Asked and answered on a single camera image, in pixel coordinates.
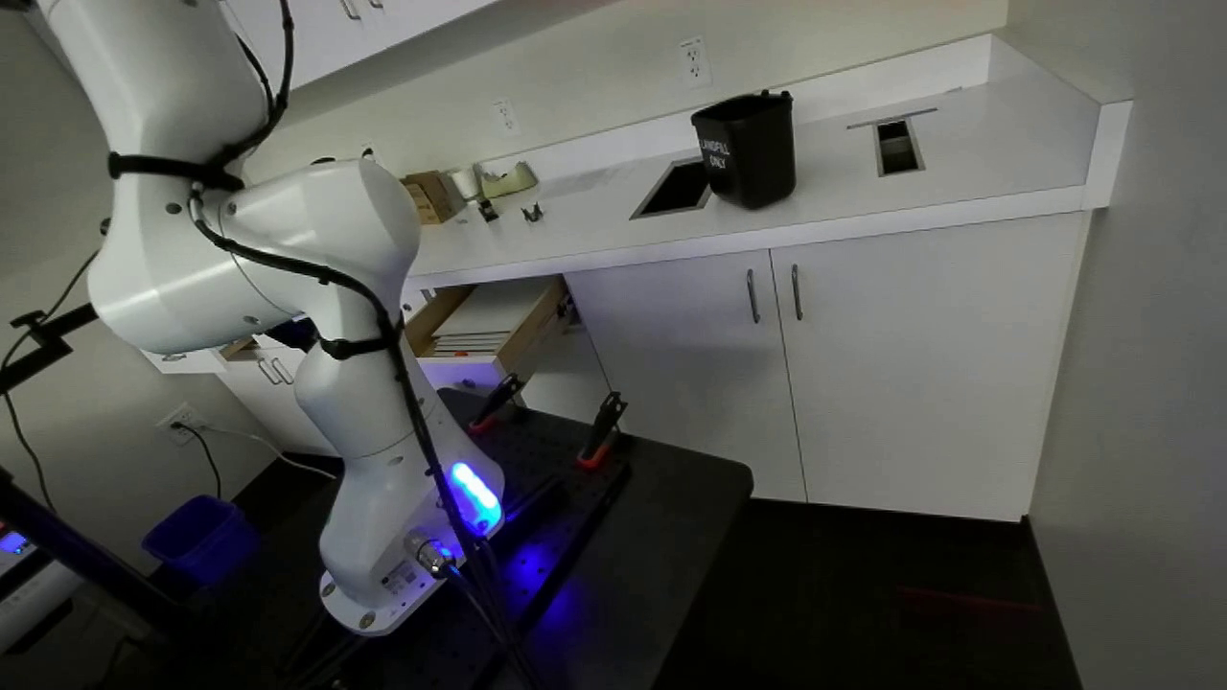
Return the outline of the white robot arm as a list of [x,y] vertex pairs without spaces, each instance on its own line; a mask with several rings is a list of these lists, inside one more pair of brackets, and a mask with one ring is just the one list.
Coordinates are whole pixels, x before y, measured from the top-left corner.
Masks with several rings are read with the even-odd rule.
[[404,342],[417,214],[372,158],[248,186],[275,124],[220,0],[35,0],[79,81],[111,176],[88,301],[147,354],[313,326],[294,402],[344,462],[320,536],[320,600],[362,634],[404,628],[501,531],[501,468]]

